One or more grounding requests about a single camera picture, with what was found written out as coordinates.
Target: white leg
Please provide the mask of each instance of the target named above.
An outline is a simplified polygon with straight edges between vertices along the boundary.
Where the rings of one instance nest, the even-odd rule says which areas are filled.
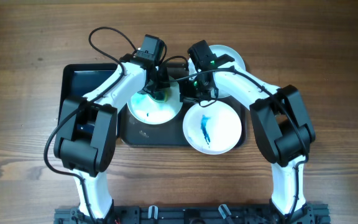
[[[290,213],[295,199],[295,164],[303,161],[305,156],[298,156],[291,160],[286,167],[281,167],[277,163],[272,164],[273,172],[273,195],[272,202],[285,215]],[[303,164],[299,166],[299,200],[296,204],[295,211],[306,203],[303,196]]]
[[[107,185],[106,172],[100,172],[96,177],[90,177],[86,172],[79,170],[71,170],[70,172],[80,175],[85,178],[86,193],[88,195],[88,201],[91,204],[91,212],[94,218],[104,218],[112,204],[112,198],[109,193]],[[78,194],[80,195],[80,212],[89,216],[88,209],[86,209],[84,193],[82,186],[78,178],[74,178],[77,185]]]

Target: white circular plate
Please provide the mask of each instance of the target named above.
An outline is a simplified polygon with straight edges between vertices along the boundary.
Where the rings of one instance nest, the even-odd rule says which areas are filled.
[[[212,101],[202,101],[207,105]],[[241,137],[241,121],[229,105],[217,101],[206,108],[192,106],[183,119],[183,134],[193,148],[217,155],[232,149]]]
[[[136,119],[146,124],[163,124],[170,121],[179,113],[183,103],[180,102],[177,82],[171,83],[171,87],[166,91],[168,99],[163,103],[154,101],[148,94],[135,93],[127,102],[129,111]]]
[[[240,67],[244,69],[244,71],[246,70],[246,64],[244,63],[242,57],[231,47],[225,45],[211,45],[209,46],[209,48],[211,49],[212,53],[216,54],[217,57],[227,54],[228,56],[234,58],[234,60],[240,65]],[[194,67],[193,62],[191,61],[191,58],[189,58],[188,63],[189,63],[189,75],[196,73],[196,68]],[[211,91],[211,96],[215,97],[214,91]],[[221,90],[219,91],[218,98],[225,98],[228,96],[230,96],[230,94],[226,93],[225,91],[221,91]]]

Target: wood grain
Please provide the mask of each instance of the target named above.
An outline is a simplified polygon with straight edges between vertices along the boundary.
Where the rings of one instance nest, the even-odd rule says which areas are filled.
[[[202,39],[228,45],[262,80],[299,88],[317,135],[306,198],[328,203],[333,223],[358,223],[358,1],[345,2],[0,6],[0,223],[50,223],[54,208],[78,203],[74,181],[50,172],[42,152],[57,124],[64,66],[109,62],[88,45],[99,26],[137,46],[144,34],[160,37],[167,56],[186,55]],[[108,31],[94,42],[117,57],[131,51]],[[272,193],[270,164],[252,131],[243,147],[220,156],[118,140],[108,179],[116,205],[267,203]]]

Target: brown wooden surface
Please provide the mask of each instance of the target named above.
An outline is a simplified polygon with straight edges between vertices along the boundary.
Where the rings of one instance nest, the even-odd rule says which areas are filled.
[[[64,66],[110,62],[88,44],[99,26],[123,31],[137,46],[144,34],[160,37],[168,56],[186,55],[201,39],[228,45],[257,77],[299,88],[317,134],[305,196],[328,203],[333,223],[358,223],[358,1],[0,6],[0,223],[51,223],[54,208],[78,204],[74,181],[50,172],[42,152],[57,124]],[[116,57],[131,52],[109,31],[94,42]],[[116,205],[267,203],[271,196],[270,164],[252,131],[244,147],[220,156],[117,143],[108,169]]]

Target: blue marking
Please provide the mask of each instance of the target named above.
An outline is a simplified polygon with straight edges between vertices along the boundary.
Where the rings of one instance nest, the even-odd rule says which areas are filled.
[[[201,119],[201,130],[203,131],[205,141],[208,145],[211,142],[211,139],[209,138],[208,132],[206,131],[206,122],[209,119],[211,119],[211,118],[206,117],[205,115],[203,115],[203,118]]]

